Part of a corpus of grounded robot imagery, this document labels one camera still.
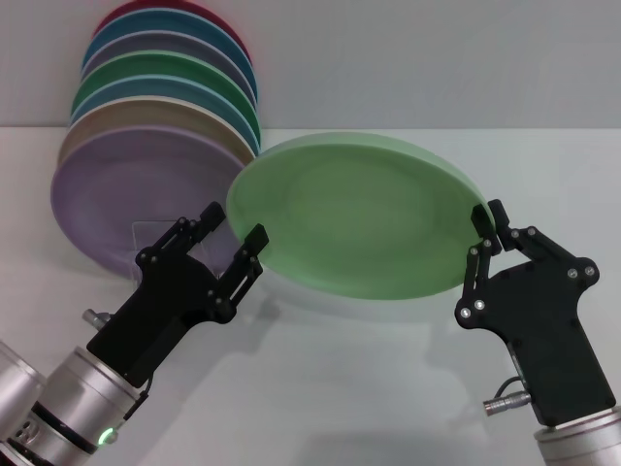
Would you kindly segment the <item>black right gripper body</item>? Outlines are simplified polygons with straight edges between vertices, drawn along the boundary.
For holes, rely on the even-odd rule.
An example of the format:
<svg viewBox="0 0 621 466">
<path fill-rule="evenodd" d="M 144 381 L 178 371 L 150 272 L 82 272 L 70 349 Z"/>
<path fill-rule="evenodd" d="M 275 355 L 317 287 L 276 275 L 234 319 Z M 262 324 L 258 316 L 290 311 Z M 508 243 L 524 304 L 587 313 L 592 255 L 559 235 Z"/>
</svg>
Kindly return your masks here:
<svg viewBox="0 0 621 466">
<path fill-rule="evenodd" d="M 527 262 L 477 289 L 477 326 L 512 350 L 540 424 L 557 426 L 614 406 L 614 394 L 577 314 L 597 283 L 591 259 Z"/>
</svg>

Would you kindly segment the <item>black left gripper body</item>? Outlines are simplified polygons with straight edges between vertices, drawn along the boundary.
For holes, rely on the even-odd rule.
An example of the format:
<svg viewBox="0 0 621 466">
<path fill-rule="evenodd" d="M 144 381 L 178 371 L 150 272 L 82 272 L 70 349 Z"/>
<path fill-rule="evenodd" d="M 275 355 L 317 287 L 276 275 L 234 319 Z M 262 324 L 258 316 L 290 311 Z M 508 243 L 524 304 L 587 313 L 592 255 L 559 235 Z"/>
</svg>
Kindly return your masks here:
<svg viewBox="0 0 621 466">
<path fill-rule="evenodd" d="M 213 274 L 186 254 L 141 264 L 142 281 L 86 349 L 132 386 L 153 375 L 194 325 L 205 320 Z"/>
</svg>

